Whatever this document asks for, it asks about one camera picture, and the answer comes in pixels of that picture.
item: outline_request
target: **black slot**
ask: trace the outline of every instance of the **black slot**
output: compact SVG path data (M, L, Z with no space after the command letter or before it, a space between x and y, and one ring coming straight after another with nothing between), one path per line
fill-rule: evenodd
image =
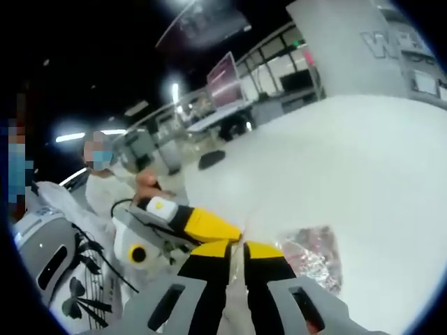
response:
M48 283L50 282L54 273L61 266L66 257L67 248L65 246L61 246L37 278L37 284L42 290L45 290L47 288Z
M183 290L184 286L182 285L174 284L169 288L164 297L161 298L159 305L155 308L154 313L147 323L147 326L151 330L156 332L169 319Z
M302 288L293 288L291 293L305 320L312 324L318 332L321 332L325 327L324 321L307 293Z

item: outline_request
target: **wall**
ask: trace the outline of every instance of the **wall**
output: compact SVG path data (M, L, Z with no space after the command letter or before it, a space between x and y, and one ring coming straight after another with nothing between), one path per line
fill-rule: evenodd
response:
M287 6L320 73L327 96L379 94L406 97L395 57L376 57L365 42L371 38L384 54L395 52L387 23L368 0L297 0ZM390 39L393 50L381 39Z

